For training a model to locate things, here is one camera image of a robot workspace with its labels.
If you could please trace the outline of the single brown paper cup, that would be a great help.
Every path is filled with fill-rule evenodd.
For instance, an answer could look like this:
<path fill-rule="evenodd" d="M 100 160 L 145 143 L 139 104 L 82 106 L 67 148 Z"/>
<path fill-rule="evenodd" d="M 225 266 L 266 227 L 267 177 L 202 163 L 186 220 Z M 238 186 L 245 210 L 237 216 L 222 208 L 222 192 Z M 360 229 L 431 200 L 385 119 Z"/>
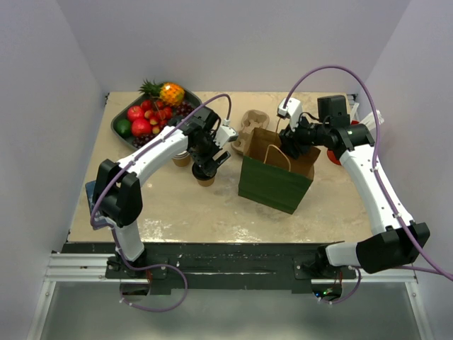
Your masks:
<path fill-rule="evenodd" d="M 202 187 L 209 187 L 214 183 L 214 181 L 215 181 L 215 177 L 197 179 L 198 184 Z"/>

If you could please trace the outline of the green paper bag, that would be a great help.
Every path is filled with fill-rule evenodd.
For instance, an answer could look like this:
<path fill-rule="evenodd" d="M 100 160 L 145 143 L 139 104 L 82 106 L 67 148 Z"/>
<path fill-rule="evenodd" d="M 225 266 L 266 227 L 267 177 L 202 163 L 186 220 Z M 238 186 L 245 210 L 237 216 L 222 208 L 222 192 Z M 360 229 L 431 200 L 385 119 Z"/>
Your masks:
<path fill-rule="evenodd" d="M 321 150 L 310 147 L 297 159 L 287 156 L 276 132 L 254 128 L 243 152 L 239 195 L 292 214 L 314 181 Z"/>

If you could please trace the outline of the black cup lid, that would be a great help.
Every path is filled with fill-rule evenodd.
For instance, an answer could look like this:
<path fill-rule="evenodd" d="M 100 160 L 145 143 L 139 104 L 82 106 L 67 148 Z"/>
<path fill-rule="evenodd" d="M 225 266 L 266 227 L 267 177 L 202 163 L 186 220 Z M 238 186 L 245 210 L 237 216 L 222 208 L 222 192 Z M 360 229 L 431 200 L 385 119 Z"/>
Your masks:
<path fill-rule="evenodd" d="M 192 173 L 193 176 L 200 181 L 207 181 L 212 178 L 212 176 L 206 175 L 196 163 L 193 163 L 192 165 Z"/>

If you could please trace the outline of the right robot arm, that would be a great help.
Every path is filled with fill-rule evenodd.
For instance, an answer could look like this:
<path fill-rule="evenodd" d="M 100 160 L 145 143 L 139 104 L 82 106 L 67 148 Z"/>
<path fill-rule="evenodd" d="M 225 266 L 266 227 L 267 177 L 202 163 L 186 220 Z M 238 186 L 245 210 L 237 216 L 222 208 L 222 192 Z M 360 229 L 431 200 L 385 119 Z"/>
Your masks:
<path fill-rule="evenodd" d="M 331 150 L 349 173 L 367 211 L 372 236 L 356 243 L 339 242 L 320 246 L 311 270 L 332 278 L 341 266 L 356 266 L 367 273 L 413 263 L 418 247 L 424 246 L 430 230 L 417 223 L 403 207 L 378 160 L 375 141 L 363 124 L 353 125 L 344 96 L 318 99 L 317 118 L 304 116 L 301 101 L 284 99 L 277 116 L 289 121 L 279 138 L 282 151 L 293 159 L 308 154 L 315 146 Z"/>

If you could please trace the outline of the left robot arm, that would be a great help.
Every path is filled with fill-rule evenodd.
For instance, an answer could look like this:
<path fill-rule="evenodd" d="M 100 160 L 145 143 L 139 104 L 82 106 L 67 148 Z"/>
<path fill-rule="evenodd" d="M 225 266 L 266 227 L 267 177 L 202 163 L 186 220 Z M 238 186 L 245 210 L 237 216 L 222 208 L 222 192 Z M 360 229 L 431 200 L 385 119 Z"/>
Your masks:
<path fill-rule="evenodd" d="M 140 239 L 138 217 L 143 208 L 142 185 L 149 177 L 179 154 L 194 162 L 195 177 L 213 179 L 217 169 L 230 157 L 223 148 L 238 133 L 227 119 L 209 108 L 197 108 L 187 117 L 177 115 L 151 142 L 131 155 L 98 167 L 92 193 L 88 195 L 91 225 L 109 227 L 116 251 L 124 256 L 122 270 L 131 278 L 147 269 L 144 243 Z"/>

